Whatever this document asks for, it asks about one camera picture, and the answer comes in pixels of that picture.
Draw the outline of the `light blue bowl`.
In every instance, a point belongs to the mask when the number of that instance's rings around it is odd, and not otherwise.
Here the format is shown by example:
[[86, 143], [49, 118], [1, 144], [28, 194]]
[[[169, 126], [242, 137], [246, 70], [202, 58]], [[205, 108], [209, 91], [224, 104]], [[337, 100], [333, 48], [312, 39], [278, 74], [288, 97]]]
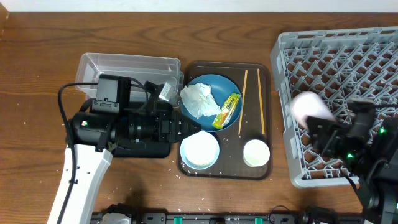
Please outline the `light blue bowl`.
[[185, 138], [180, 145], [182, 161], [192, 169], [204, 170], [218, 159], [220, 145], [214, 135], [200, 131]]

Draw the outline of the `white tissue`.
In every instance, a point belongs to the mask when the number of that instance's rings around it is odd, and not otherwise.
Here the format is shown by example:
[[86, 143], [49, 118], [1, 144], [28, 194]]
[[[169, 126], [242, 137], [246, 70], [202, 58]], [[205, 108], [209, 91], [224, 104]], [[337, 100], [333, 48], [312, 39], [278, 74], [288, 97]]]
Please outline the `white tissue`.
[[211, 86], [209, 85], [196, 83], [185, 86], [180, 96], [185, 108], [196, 119], [221, 113], [220, 106], [211, 94]]

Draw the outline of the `dark blue plate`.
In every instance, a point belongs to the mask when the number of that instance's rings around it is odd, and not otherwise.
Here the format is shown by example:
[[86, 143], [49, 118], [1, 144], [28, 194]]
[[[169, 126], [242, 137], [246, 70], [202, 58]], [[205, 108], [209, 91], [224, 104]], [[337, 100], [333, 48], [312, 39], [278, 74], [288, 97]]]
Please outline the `dark blue plate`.
[[[228, 99], [228, 97], [232, 93], [241, 94], [239, 88], [235, 85], [234, 82], [232, 82], [229, 78], [226, 78], [221, 75], [214, 75], [214, 74], [201, 75], [199, 77], [194, 78], [186, 86], [193, 85], [196, 83], [204, 83], [206, 85], [211, 86], [211, 94], [213, 95], [216, 103], [220, 106], [220, 109], [223, 106], [224, 102]], [[240, 117], [241, 108], [242, 108], [242, 99], [240, 97], [239, 103], [230, 119], [230, 122], [223, 129], [230, 127]], [[201, 124], [201, 129], [203, 131], [217, 132], [222, 130], [222, 129], [216, 129], [212, 126], [212, 123], [216, 115], [210, 117], [202, 116], [201, 118], [196, 119], [188, 112], [183, 103], [181, 104], [181, 112], [183, 115]]]

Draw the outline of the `yellow green snack wrapper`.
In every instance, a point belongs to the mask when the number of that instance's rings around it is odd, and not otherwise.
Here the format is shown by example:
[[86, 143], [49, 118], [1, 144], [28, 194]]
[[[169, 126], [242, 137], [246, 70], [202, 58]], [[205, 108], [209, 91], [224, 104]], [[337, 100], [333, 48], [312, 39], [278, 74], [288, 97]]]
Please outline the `yellow green snack wrapper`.
[[228, 99], [224, 102], [221, 107], [221, 112], [216, 115], [212, 126], [216, 129], [223, 129], [229, 122], [230, 119], [239, 103], [241, 95], [238, 93], [232, 93]]

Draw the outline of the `pink cup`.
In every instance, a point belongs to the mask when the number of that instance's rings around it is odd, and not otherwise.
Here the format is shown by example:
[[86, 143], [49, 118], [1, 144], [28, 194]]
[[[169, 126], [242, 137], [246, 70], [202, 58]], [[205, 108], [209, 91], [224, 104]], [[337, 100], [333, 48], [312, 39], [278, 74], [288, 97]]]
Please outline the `pink cup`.
[[306, 91], [298, 94], [291, 102], [292, 116], [303, 128], [307, 129], [307, 118], [309, 116], [336, 121], [331, 111], [322, 99], [314, 92]]

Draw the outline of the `white cup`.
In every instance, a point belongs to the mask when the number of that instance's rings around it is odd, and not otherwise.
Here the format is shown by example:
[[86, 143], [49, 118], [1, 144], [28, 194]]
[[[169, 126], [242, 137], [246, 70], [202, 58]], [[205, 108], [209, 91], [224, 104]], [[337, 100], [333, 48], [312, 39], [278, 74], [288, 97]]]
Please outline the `white cup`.
[[243, 147], [243, 160], [249, 167], [263, 166], [269, 162], [270, 158], [271, 151], [261, 140], [250, 140]]

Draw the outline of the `wooden chopstick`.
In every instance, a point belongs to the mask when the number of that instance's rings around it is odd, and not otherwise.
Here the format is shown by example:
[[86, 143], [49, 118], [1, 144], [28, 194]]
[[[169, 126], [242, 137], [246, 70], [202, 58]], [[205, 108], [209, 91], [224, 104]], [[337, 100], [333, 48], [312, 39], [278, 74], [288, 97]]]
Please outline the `wooden chopstick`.
[[241, 114], [240, 114], [240, 117], [239, 117], [239, 128], [238, 128], [238, 136], [239, 137], [241, 135], [241, 126], [242, 126], [242, 121], [243, 121], [243, 112], [244, 112], [244, 102], [245, 102], [245, 97], [246, 97], [247, 79], [248, 79], [248, 70], [245, 70], [244, 83], [243, 83], [243, 94], [242, 94], [242, 108], [241, 108]]
[[258, 94], [259, 94], [259, 109], [261, 115], [261, 132], [265, 135], [265, 123], [264, 123], [264, 110], [262, 104], [262, 88], [261, 88], [261, 74], [259, 68], [257, 69], [257, 85], [258, 85]]

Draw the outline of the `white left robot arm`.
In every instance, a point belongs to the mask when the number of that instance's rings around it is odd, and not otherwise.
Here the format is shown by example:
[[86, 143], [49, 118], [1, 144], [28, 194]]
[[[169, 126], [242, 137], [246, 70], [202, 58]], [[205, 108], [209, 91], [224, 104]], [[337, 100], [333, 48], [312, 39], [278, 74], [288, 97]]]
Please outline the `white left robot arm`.
[[115, 157], [165, 158], [173, 143], [201, 131], [201, 125], [165, 105], [154, 114], [127, 108], [101, 113], [86, 100], [65, 125], [62, 178], [49, 223], [89, 223], [103, 177]]

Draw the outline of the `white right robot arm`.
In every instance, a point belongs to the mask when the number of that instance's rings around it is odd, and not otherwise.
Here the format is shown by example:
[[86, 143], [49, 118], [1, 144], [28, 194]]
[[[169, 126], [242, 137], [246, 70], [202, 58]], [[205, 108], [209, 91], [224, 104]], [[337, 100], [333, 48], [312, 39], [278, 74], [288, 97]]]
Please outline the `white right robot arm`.
[[397, 223], [397, 118], [386, 118], [373, 140], [369, 132], [381, 108], [366, 101], [352, 101], [351, 124], [308, 116], [312, 143], [323, 156], [340, 159], [359, 178], [354, 191], [371, 223]]

